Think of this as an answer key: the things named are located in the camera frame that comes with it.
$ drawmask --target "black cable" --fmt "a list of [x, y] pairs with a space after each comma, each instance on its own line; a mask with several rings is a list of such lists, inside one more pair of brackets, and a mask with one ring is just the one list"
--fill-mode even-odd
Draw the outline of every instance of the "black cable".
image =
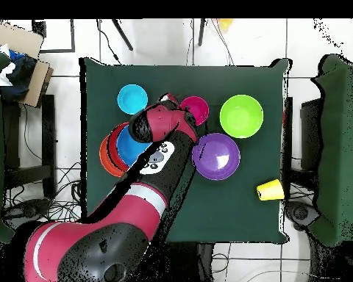
[[80, 165], [80, 164], [81, 164], [81, 162], [75, 162], [75, 163], [68, 169], [68, 171], [67, 171], [66, 173], [63, 171], [63, 169], [57, 168], [58, 170], [61, 170], [61, 171], [64, 173], [63, 177], [57, 182], [57, 185], [60, 184], [60, 183], [62, 182], [62, 180], [63, 180], [65, 177], [68, 179], [69, 182], [71, 182], [71, 181], [69, 180], [69, 178], [67, 177], [67, 174], [68, 174], [69, 172], [71, 172], [71, 170], [74, 168], [75, 165]]
[[72, 199], [74, 201], [76, 201], [78, 204], [80, 204], [80, 194], [78, 193], [78, 187], [79, 187], [80, 183], [78, 184], [72, 184], [72, 188], [71, 188], [71, 194], [72, 194]]
[[306, 194], [304, 192], [292, 192], [290, 195], [300, 195], [300, 194], [303, 194], [303, 195], [306, 195], [306, 196], [314, 195], [314, 193]]
[[[212, 22], [213, 26], [215, 27], [215, 24], [214, 24], [212, 18], [210, 19], [210, 21]], [[229, 58], [230, 58], [230, 60], [232, 61], [233, 66], [235, 66], [235, 65], [234, 65], [234, 61], [232, 60], [232, 55], [230, 54], [229, 48], [228, 48], [227, 43], [226, 43], [226, 41], [225, 41], [225, 38], [224, 38], [224, 36], [223, 36], [222, 33], [221, 33], [220, 26], [218, 25], [218, 21], [217, 21], [217, 27], [218, 27], [218, 28], [215, 27], [215, 30], [217, 31], [218, 36], [220, 37], [222, 43], [223, 43], [223, 44], [225, 45], [225, 47], [227, 48], [227, 53], [229, 54]]]
[[223, 272], [223, 271], [229, 266], [229, 257], [227, 257], [227, 256], [226, 256], [225, 254], [223, 254], [223, 253], [216, 253], [216, 254], [214, 254], [214, 255], [212, 256], [212, 259], [214, 259], [214, 257], [217, 256], [217, 255], [222, 255], [222, 256], [226, 259], [227, 263], [226, 263], [226, 266], [225, 266], [222, 270], [215, 270], [215, 271], [212, 272], [212, 273]]
[[310, 196], [310, 195], [300, 195], [299, 197], [292, 197], [292, 198], [290, 198], [290, 199], [309, 198], [311, 201], [313, 201], [313, 199], [311, 199], [309, 196]]
[[38, 159], [42, 160], [42, 158], [40, 158], [39, 156], [37, 156], [35, 153], [32, 152], [32, 150], [30, 149], [29, 145], [27, 145], [27, 141], [26, 141], [26, 125], [27, 125], [27, 108], [25, 106], [25, 104], [22, 104], [24, 106], [25, 112], [26, 112], [26, 119], [25, 119], [25, 130], [24, 130], [24, 139], [25, 139], [25, 144], [27, 146], [27, 148], [29, 149], [29, 151], [36, 156]]
[[109, 42], [109, 38], [108, 38], [107, 35], [100, 29], [98, 19], [96, 20], [96, 22], [97, 22], [97, 29], [98, 29], [99, 32], [101, 32], [101, 33], [106, 37], [107, 45], [109, 46], [109, 49], [111, 50], [111, 53], [113, 53], [114, 58], [117, 60], [117, 62], [118, 62], [120, 65], [123, 65], [123, 64], [119, 61], [118, 55], [116, 55], [116, 54], [114, 53], [114, 51], [111, 49], [110, 42]]
[[15, 195], [14, 197], [13, 197], [13, 199], [12, 199], [12, 203], [13, 203], [13, 205], [15, 205], [15, 202], [14, 202], [14, 200], [22, 193], [22, 192], [24, 192], [25, 191], [25, 187], [24, 186], [21, 186], [22, 187], [22, 190], [17, 194], [17, 195]]
[[[193, 28], [192, 28], [192, 19], [191, 19], [191, 22], [190, 22], [190, 28], [191, 28], [192, 31], [193, 31]], [[190, 53], [191, 42], [192, 42], [192, 38], [191, 38], [191, 40], [190, 40], [190, 43], [188, 44], [187, 55], [186, 55], [186, 58], [185, 58], [185, 65], [186, 65], [186, 66], [187, 66], [187, 63], [188, 63], [188, 53]]]
[[[261, 273], [258, 273], [257, 275], [255, 275], [254, 277], [250, 278], [247, 280], [247, 282], [250, 282], [251, 280], [255, 279], [257, 276], [259, 275], [263, 275], [265, 273], [269, 273], [269, 272], [292, 272], [290, 270], [269, 270], [269, 271], [266, 271], [266, 272], [261, 272]], [[312, 275], [310, 273], [307, 273], [307, 272], [292, 272], [292, 273], [300, 273], [300, 274], [303, 274], [303, 275], [309, 275], [311, 277], [314, 277], [314, 278], [319, 278], [319, 279], [336, 279], [336, 280], [339, 280], [340, 278], [331, 278], [331, 277], [321, 277], [321, 276], [318, 276], [318, 275]]]
[[57, 195], [59, 195], [68, 185], [73, 184], [73, 183], [77, 183], [77, 182], [80, 182], [80, 180], [71, 181], [71, 182], [68, 182], [67, 184], [62, 185], [59, 188], [59, 190], [57, 190], [55, 197], [57, 197]]

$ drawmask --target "white stripe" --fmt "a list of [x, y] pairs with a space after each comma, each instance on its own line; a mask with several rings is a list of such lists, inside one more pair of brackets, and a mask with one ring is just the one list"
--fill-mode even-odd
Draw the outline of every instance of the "white stripe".
[[55, 224], [51, 225], [50, 227], [48, 227], [40, 235], [40, 237], [38, 238], [37, 243], [35, 244], [34, 254], [32, 256], [32, 263], [34, 264], [34, 268], [35, 268], [35, 271], [37, 272], [37, 274], [44, 280], [46, 280], [46, 279], [42, 276], [42, 273], [40, 272], [40, 269], [39, 269], [39, 263], [38, 263], [38, 254], [39, 254], [40, 245], [42, 244], [42, 241], [44, 240], [46, 235], [50, 232], [50, 230], [55, 228], [56, 226], [58, 226], [60, 224], [62, 224], [62, 223], [55, 223]]
[[165, 201], [154, 190], [149, 189], [143, 185], [131, 185], [126, 195], [135, 195], [148, 201], [162, 216], [166, 209]]

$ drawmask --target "blue bowl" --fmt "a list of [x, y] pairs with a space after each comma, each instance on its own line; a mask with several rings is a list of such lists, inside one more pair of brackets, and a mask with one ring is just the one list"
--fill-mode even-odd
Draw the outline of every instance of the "blue bowl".
[[146, 107], [147, 103], [148, 96], [145, 90], [136, 84], [128, 84], [119, 91], [119, 108], [129, 115], [138, 113]]
[[149, 142], [136, 142], [129, 134], [128, 126], [121, 130], [118, 140], [116, 141], [118, 155], [129, 167], [136, 162], [138, 156], [140, 156], [150, 145], [151, 143]]

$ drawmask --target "cardboard box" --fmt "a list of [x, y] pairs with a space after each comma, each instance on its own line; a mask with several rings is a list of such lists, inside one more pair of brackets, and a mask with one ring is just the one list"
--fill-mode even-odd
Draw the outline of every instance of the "cardboard box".
[[[41, 35], [0, 21], [0, 46], [7, 44], [12, 51], [26, 53], [30, 57], [38, 59], [42, 43], [43, 37]], [[29, 84], [29, 91], [18, 102], [40, 107], [40, 99], [47, 91], [52, 71], [49, 63], [38, 60]]]

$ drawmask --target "red robot arm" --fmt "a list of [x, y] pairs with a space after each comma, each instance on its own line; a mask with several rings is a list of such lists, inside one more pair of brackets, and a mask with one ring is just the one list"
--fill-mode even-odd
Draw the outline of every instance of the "red robot arm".
[[81, 223], [40, 225], [24, 254], [25, 282], [126, 282], [152, 240], [197, 141], [193, 116], [163, 101], [129, 132], [153, 142]]

